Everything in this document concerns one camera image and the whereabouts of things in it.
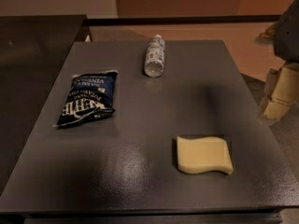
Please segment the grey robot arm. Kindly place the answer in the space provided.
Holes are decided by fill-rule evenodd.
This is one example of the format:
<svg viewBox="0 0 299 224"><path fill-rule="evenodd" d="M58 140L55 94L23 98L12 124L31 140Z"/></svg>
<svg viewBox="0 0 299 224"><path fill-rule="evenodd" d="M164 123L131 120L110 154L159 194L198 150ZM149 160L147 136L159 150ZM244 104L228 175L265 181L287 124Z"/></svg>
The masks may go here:
<svg viewBox="0 0 299 224"><path fill-rule="evenodd" d="M299 100L299 0L294 0L268 31L272 32L275 55L284 61L278 70L269 70L259 106L261 121L272 125Z"/></svg>

